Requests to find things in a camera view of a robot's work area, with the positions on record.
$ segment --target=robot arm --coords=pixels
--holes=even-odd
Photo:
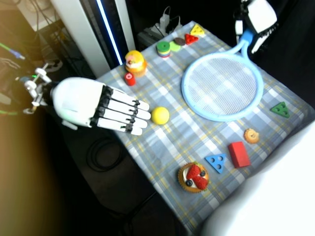
[[[142,129],[147,127],[145,120],[151,118],[147,103],[86,78],[67,78],[53,87],[44,68],[38,68],[37,77],[24,84],[34,99],[33,108],[24,110],[24,113],[34,113],[38,106],[46,106],[50,99],[63,124],[72,129],[80,125],[141,135]],[[43,83],[36,83],[38,78]]]
[[[259,47],[271,35],[277,26],[277,15],[267,0],[242,0],[240,9],[234,13],[235,33],[238,42],[243,34],[244,25],[255,34],[251,53],[257,52]]]

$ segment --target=red rectangular block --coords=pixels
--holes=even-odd
[[[251,164],[243,142],[231,143],[228,146],[228,149],[231,153],[232,161],[235,168],[241,168],[244,166],[249,166]]]

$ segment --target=plaid tablecloth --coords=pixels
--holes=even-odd
[[[167,36],[172,41],[184,38],[195,22]],[[164,106],[170,112],[166,125],[149,122],[141,136],[117,132],[130,155],[146,174],[158,193],[165,199],[178,219],[193,233],[211,212],[222,203],[263,160],[302,123],[314,119],[314,110],[286,86],[260,70],[264,80],[264,95],[260,104],[246,117],[233,122],[214,122],[195,114],[185,103],[181,92],[182,75],[199,57],[229,49],[210,32],[190,46],[184,46],[171,57],[163,59],[152,45],[143,51],[148,62],[146,75],[136,79],[136,85],[124,83],[126,73],[119,66],[99,78],[100,81],[125,91],[128,95],[150,104],[150,108]],[[270,112],[270,108],[284,101],[290,112],[286,119]],[[243,134],[247,128],[260,133],[260,142],[249,145]],[[243,141],[252,165],[235,169],[227,146]],[[206,161],[208,155],[226,153],[222,174]],[[211,183],[206,191],[193,194],[184,191],[177,181],[179,168],[198,161],[208,170]]]

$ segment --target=red cylinder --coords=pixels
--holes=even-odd
[[[134,78],[134,75],[130,72],[125,74],[125,82],[129,86],[133,86],[136,84],[136,79]]]

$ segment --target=blue triangle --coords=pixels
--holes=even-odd
[[[209,162],[209,164],[219,173],[222,174],[224,163],[226,160],[225,154],[218,154],[213,156],[207,156],[205,157],[206,161]]]

